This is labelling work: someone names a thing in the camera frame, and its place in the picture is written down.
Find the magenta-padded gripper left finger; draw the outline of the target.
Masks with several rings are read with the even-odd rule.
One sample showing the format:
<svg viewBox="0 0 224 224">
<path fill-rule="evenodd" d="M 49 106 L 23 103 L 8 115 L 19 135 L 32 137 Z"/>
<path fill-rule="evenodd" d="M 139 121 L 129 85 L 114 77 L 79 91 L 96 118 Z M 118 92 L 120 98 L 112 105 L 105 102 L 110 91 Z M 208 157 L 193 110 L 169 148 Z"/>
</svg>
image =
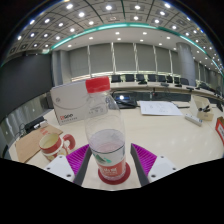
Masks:
<svg viewBox="0 0 224 224">
<path fill-rule="evenodd" d="M 90 156 L 91 150 L 89 145 L 84 145 L 67 156 L 57 156 L 45 167 L 45 170 L 81 186 L 86 174 Z"/>
</svg>

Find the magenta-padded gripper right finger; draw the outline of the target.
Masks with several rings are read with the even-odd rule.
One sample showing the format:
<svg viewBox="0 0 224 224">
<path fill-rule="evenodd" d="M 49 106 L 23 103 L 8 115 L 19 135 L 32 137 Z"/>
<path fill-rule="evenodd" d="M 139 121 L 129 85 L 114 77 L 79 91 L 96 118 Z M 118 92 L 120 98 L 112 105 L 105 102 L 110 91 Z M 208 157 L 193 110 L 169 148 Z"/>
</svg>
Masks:
<svg viewBox="0 0 224 224">
<path fill-rule="evenodd" d="M 131 155 L 142 186 L 177 171 L 177 167 L 164 155 L 157 156 L 134 143 L 131 144 Z"/>
</svg>

